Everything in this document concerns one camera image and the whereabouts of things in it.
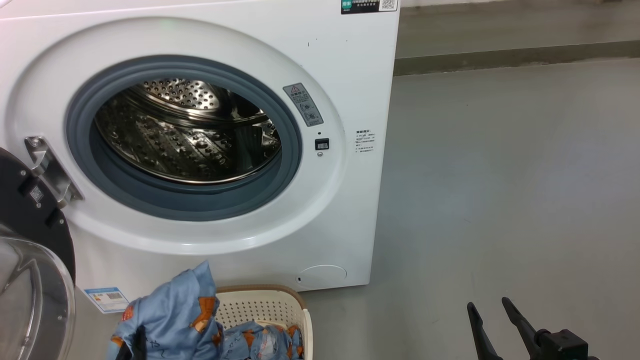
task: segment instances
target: metal hinge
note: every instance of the metal hinge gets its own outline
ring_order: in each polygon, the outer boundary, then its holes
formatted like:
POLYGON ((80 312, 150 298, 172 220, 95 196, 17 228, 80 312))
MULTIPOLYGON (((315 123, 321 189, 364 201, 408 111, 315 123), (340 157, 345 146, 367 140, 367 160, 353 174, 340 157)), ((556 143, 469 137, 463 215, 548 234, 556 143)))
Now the metal hinge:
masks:
POLYGON ((24 139, 24 145, 34 163, 30 166, 32 175, 39 177, 51 190, 59 208, 64 208, 73 200, 84 200, 42 136, 28 136, 24 139))

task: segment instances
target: laundry basket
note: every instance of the laundry basket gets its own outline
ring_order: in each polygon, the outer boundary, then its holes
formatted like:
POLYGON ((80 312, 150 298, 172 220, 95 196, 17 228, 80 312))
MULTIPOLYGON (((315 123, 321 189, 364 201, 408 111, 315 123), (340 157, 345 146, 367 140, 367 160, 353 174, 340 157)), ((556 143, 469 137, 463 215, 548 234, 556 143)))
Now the laundry basket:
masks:
POLYGON ((225 329, 252 320, 275 322, 302 331, 305 360, 314 353, 311 316, 305 301, 293 289, 279 285, 229 286, 218 288, 220 307, 216 321, 225 329))

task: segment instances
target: blue cloth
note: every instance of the blue cloth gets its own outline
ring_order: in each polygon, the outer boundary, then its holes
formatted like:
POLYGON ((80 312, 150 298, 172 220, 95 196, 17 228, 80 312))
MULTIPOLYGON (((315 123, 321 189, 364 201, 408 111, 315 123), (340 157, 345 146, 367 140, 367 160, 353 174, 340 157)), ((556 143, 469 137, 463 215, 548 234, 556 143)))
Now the blue cloth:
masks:
POLYGON ((207 261, 160 285, 151 295, 129 304, 107 352, 114 360, 120 346, 132 347, 136 329, 147 331, 147 359, 218 360, 223 327, 214 319, 218 310, 216 285, 207 261))
POLYGON ((302 349, 302 337, 297 327, 285 330, 247 322, 225 331, 220 360, 298 360, 302 359, 298 348, 302 349))

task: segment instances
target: clothes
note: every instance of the clothes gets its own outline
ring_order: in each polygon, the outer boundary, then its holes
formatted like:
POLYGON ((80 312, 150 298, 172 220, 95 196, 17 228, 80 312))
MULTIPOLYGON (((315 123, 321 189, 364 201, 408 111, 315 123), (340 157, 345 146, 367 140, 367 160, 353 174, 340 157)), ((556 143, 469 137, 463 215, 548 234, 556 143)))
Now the clothes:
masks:
POLYGON ((248 322, 224 333, 220 360, 299 360, 303 358, 301 332, 248 322))
POLYGON ((146 332, 149 360, 218 360, 224 333, 214 319, 220 303, 215 295, 216 285, 205 261, 160 285, 151 295, 134 300, 111 338, 107 360, 116 360, 123 346, 133 351, 137 347, 134 337, 140 337, 141 330, 146 332))

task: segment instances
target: white washing machine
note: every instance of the white washing machine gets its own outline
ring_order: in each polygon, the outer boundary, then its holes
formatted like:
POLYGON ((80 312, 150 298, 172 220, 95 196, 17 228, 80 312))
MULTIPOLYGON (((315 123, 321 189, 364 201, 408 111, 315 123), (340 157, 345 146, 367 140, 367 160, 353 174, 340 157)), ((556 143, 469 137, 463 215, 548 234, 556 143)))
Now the white washing machine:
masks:
POLYGON ((0 222, 78 288, 369 282, 397 1, 0 5, 0 222))

